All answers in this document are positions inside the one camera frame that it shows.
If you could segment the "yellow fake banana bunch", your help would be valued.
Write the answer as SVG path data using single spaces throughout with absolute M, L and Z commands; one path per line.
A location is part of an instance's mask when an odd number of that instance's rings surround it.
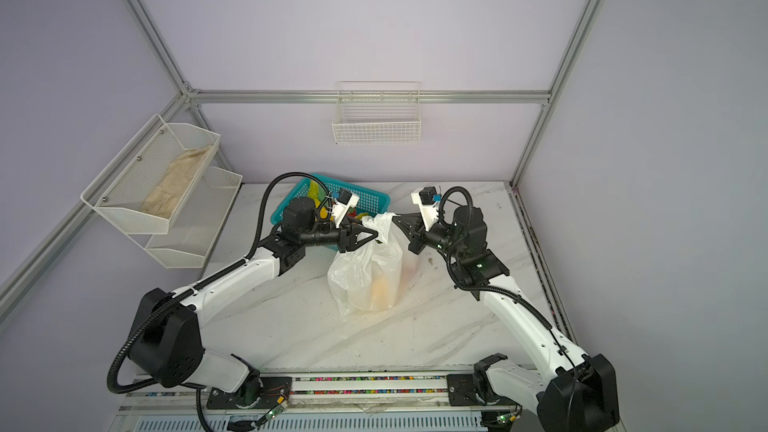
M 309 182 L 307 197 L 313 200 L 316 207 L 318 207 L 321 203 L 321 200 L 322 200 L 321 192 L 322 190 L 316 182 L 314 181 Z

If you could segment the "white lemon print plastic bag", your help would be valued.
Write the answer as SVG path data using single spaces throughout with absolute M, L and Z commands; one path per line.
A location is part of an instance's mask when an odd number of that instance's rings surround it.
M 378 237 L 354 252 L 338 253 L 327 273 L 328 286 L 342 316 L 382 312 L 394 307 L 415 276 L 419 258 L 387 212 L 365 217 L 362 225 Z

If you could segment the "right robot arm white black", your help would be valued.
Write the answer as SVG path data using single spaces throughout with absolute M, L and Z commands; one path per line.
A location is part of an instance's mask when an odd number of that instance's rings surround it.
M 533 371 L 513 366 L 502 353 L 473 366 L 476 402 L 511 401 L 536 414 L 546 431 L 607 431 L 619 424 L 617 375 L 602 354 L 575 344 L 525 296 L 509 268 L 490 250 L 482 210 L 462 186 L 439 193 L 433 186 L 411 194 L 417 212 L 394 224 L 418 255 L 440 255 L 455 288 L 471 294 L 510 331 L 532 360 Z

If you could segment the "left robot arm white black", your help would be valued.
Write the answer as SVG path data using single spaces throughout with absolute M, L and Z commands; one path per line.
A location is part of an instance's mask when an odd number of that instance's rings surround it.
M 243 258 L 173 292 L 156 288 L 145 294 L 110 366 L 109 390 L 129 393 L 158 384 L 211 388 L 254 400 L 262 388 L 259 371 L 234 353 L 209 347 L 204 328 L 245 293 L 292 269 L 307 248 L 333 245 L 350 252 L 373 241 L 377 232 L 349 215 L 358 201 L 348 189 L 320 203 L 294 198 L 270 234 L 259 237 Z

